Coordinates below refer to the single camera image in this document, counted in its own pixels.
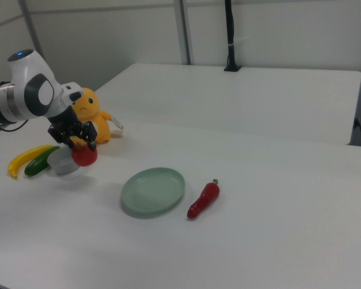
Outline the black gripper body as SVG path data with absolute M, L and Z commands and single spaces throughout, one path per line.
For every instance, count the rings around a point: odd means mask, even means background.
M 73 136 L 85 139 L 85 134 L 82 131 L 84 125 L 71 106 L 59 115 L 49 117 L 48 121 L 51 123 L 48 133 L 55 141 L 69 141 Z

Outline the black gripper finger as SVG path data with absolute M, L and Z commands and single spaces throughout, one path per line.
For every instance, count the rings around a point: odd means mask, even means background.
M 65 132 L 63 133 L 58 132 L 55 140 L 57 141 L 57 143 L 62 143 L 68 146 L 70 149 L 72 149 L 75 146 L 75 143 L 71 139 L 71 136 L 67 135 Z
M 95 151 L 97 131 L 91 121 L 85 122 L 83 124 L 83 136 L 84 136 L 84 140 L 88 144 L 88 147 L 91 150 Z

